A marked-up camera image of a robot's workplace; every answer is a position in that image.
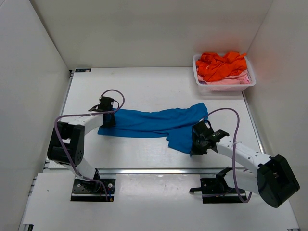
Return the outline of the blue t shirt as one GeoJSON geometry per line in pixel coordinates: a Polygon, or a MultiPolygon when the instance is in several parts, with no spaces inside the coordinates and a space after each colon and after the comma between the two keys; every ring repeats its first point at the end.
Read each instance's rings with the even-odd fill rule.
{"type": "Polygon", "coordinates": [[[120,109],[115,113],[116,125],[100,128],[98,134],[126,138],[165,137],[169,148],[189,154],[193,143],[192,126],[207,114],[204,103],[157,112],[120,109]]]}

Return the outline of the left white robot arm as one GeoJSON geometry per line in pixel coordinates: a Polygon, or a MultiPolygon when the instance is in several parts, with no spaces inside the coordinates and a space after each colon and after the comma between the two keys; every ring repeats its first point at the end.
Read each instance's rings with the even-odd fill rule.
{"type": "Polygon", "coordinates": [[[89,109],[88,114],[75,115],[75,120],[62,122],[56,119],[47,157],[72,171],[81,185],[90,193],[106,190],[99,172],[84,158],[85,135],[102,127],[111,128],[116,124],[115,112],[121,107],[113,108],[116,100],[102,96],[100,103],[89,109]]]}

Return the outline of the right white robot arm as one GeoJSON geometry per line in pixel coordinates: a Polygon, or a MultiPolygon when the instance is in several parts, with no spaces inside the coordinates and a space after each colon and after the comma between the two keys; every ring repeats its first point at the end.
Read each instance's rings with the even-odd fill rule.
{"type": "Polygon", "coordinates": [[[223,131],[214,131],[209,121],[200,121],[192,127],[191,154],[206,154],[212,150],[239,163],[226,167],[211,178],[201,178],[199,188],[190,192],[201,192],[204,203],[225,203],[227,196],[233,203],[248,199],[245,192],[259,195],[271,207],[278,208],[299,191],[299,183],[286,158],[270,156],[255,151],[223,131]]]}

